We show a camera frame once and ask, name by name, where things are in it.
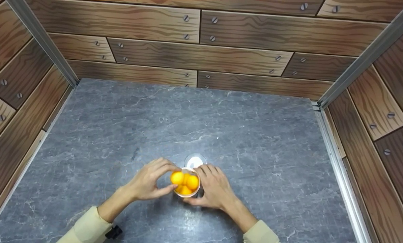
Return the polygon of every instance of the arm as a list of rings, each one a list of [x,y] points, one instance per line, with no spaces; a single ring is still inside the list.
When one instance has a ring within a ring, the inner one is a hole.
[[[220,168],[211,164],[196,168],[204,196],[185,198],[194,206],[221,209],[226,212],[243,232],[244,243],[279,243],[278,236],[262,221],[257,220],[231,189],[227,177]]]
[[[91,207],[58,243],[102,243],[115,218],[132,202],[161,197],[177,185],[158,189],[156,181],[168,171],[180,171],[172,162],[159,158],[141,168],[132,180],[116,190],[98,208]]]

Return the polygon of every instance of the black object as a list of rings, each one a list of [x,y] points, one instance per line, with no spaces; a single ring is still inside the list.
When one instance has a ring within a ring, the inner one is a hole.
[[[119,228],[119,226],[114,226],[112,227],[112,229],[110,229],[109,232],[107,232],[106,237],[107,239],[116,239],[123,231],[121,230],[121,228]]]

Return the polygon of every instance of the screw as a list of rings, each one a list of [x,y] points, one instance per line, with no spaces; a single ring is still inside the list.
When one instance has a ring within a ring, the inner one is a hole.
[[[334,6],[334,8],[332,9],[332,13],[337,13],[337,12],[339,12],[339,10],[341,9],[341,6],[339,6],[339,5],[336,5],[336,6]]]
[[[308,3],[303,3],[302,6],[300,6],[300,10],[304,11],[308,8]]]

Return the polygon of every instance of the orange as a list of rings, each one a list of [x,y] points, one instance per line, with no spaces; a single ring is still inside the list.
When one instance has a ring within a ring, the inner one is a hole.
[[[170,176],[170,181],[173,184],[181,185],[184,181],[183,172],[181,172],[181,171],[173,172],[172,175]]]
[[[196,177],[195,175],[190,175],[186,180],[186,186],[192,191],[197,190],[198,183],[200,183],[200,181],[198,180],[198,177]]]

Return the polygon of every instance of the metal screw head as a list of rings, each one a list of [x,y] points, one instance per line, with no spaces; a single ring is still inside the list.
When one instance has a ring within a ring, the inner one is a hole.
[[[341,6],[340,5],[336,5],[336,6],[334,6],[334,8],[332,9],[332,13],[337,13],[337,12],[339,12],[339,10],[341,9]]]
[[[300,10],[304,11],[308,8],[308,3],[303,3],[302,6],[300,6]]]
[[[395,117],[395,113],[394,113],[394,112],[389,112],[389,113],[387,114],[387,118],[393,118],[393,117]]]

